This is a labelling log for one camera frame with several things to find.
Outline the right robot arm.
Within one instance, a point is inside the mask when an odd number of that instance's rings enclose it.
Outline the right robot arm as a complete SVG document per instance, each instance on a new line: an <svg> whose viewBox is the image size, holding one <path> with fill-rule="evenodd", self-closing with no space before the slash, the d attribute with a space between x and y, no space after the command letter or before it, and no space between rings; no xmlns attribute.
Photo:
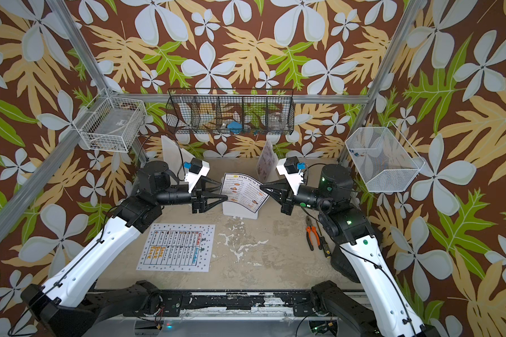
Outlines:
<svg viewBox="0 0 506 337"><path fill-rule="evenodd" d="M370 308L347 296L333 282L313 287L313 307L345 320L360 336L438 336L425 324L405 299L380 252L376 231L363 212L351 204L354 181L347 168L326 164L318 186L308 186L306 164L296 157L278 161L283 179L261 185L261 189L290 215L295 206L318 212L318 221L335 251L344 256L361 283Z"/></svg>

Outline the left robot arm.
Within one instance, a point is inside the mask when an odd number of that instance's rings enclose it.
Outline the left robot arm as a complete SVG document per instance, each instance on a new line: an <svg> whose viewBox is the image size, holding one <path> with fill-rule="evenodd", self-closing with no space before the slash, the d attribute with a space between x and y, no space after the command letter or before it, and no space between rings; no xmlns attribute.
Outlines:
<svg viewBox="0 0 506 337"><path fill-rule="evenodd" d="M151 161L137 173L137 188L109 217L101 232L64 269L43 285L30 285L21 299L52 336L83 336L94 324L124 313L147 313L162 301L160 290L147 281L105 293L89 293L115 258L162 215L166 206L189 204L204 213L225 202L208 178L209 164L193 158L184 163L180 183L165 161Z"/></svg>

